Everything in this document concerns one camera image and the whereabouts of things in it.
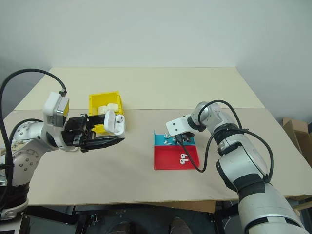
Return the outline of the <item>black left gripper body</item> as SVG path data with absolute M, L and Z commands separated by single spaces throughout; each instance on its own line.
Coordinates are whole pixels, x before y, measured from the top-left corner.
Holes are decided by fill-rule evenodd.
M 92 131 L 94 125 L 88 120 L 87 114 L 79 117 L 69 118 L 61 132 L 63 141 L 67 146 L 80 148 L 82 152 L 88 152 L 86 141 L 95 138 L 96 133 Z

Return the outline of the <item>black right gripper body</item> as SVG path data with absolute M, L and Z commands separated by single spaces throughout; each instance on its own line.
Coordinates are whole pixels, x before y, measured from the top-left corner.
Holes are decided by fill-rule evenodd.
M 191 143 L 194 138 L 194 133 L 185 132 L 185 133 L 175 133 L 175 142 L 176 144 L 187 144 Z

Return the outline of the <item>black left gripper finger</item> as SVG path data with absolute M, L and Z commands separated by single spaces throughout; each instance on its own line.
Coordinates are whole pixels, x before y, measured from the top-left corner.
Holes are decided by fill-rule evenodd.
M 86 153 L 90 150 L 107 148 L 120 143 L 124 139 L 124 136 L 98 136 L 94 139 L 83 141 L 80 145 L 80 151 Z
M 88 120 L 90 122 L 91 126 L 95 125 L 103 125 L 105 120 L 105 114 L 102 115 L 94 115 L 94 116 L 88 116 Z

